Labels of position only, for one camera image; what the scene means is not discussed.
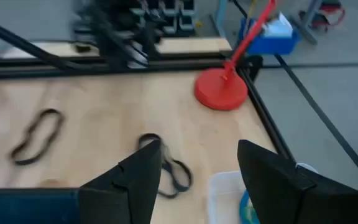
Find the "round red base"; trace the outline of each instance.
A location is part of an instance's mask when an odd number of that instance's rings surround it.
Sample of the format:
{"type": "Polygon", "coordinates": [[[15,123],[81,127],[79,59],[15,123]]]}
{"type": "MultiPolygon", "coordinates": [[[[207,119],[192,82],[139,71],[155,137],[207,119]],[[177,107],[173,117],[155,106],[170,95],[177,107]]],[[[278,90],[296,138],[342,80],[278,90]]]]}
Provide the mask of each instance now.
{"type": "Polygon", "coordinates": [[[228,75],[224,80],[223,68],[203,71],[196,79],[194,93],[197,100],[215,110],[233,110],[247,98],[248,88],[237,74],[228,75]]]}

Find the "plastic container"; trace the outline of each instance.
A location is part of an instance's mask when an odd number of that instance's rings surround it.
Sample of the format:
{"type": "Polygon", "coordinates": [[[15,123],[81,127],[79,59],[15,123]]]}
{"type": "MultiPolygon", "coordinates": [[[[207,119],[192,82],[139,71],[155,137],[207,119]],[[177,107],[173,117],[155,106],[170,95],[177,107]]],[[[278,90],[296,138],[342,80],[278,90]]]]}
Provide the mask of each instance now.
{"type": "MultiPolygon", "coordinates": [[[[250,26],[254,22],[253,19],[249,22],[250,26]]],[[[239,30],[240,42],[244,37],[244,29],[246,26],[246,19],[241,20],[241,27],[239,30]]],[[[290,54],[295,48],[296,44],[300,40],[300,34],[294,29],[292,37],[264,37],[258,35],[251,43],[248,48],[248,54],[290,54]]]]}
{"type": "Polygon", "coordinates": [[[239,205],[245,189],[239,171],[214,174],[208,189],[209,223],[241,223],[239,205]]]}

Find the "white container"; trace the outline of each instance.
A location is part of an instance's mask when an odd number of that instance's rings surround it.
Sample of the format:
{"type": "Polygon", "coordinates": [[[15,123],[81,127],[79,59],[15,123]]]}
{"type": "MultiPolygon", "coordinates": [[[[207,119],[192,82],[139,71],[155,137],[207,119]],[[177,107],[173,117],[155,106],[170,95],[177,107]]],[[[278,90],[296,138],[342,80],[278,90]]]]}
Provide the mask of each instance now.
{"type": "Polygon", "coordinates": [[[208,189],[209,223],[241,223],[239,206],[245,189],[239,171],[214,174],[208,189]]]}

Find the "blue object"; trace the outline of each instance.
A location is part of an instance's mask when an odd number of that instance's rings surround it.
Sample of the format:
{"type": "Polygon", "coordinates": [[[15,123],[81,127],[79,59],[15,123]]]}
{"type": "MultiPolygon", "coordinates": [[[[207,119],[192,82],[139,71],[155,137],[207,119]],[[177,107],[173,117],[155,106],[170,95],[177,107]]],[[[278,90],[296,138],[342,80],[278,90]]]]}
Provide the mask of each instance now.
{"type": "MultiPolygon", "coordinates": [[[[254,19],[249,22],[249,27],[254,23],[254,19]]],[[[241,26],[239,30],[238,43],[243,40],[244,30],[246,28],[246,19],[241,20],[241,26]]],[[[294,29],[292,37],[264,37],[258,35],[252,41],[250,47],[247,50],[248,54],[290,54],[295,48],[296,44],[300,40],[300,34],[294,29]]]]}
{"type": "Polygon", "coordinates": [[[241,201],[239,215],[242,224],[260,224],[256,211],[252,206],[248,206],[249,194],[245,191],[241,201]]]}

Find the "black metal frame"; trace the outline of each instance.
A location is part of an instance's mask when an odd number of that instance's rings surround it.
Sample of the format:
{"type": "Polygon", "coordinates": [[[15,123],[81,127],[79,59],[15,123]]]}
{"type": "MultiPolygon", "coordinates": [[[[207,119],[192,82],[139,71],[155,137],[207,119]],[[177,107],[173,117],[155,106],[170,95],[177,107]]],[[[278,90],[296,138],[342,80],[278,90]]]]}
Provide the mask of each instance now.
{"type": "MultiPolygon", "coordinates": [[[[163,54],[158,60],[149,61],[146,68],[111,67],[104,57],[58,57],[31,44],[22,37],[0,27],[0,39],[30,53],[35,58],[0,59],[0,80],[28,78],[58,78],[96,75],[123,75],[127,73],[151,73],[167,71],[203,70],[223,67],[230,52],[163,54]]],[[[249,97],[265,126],[277,152],[294,161],[270,113],[259,96],[254,80],[259,70],[249,69],[247,63],[237,66],[237,73],[249,89],[249,97]]]]}

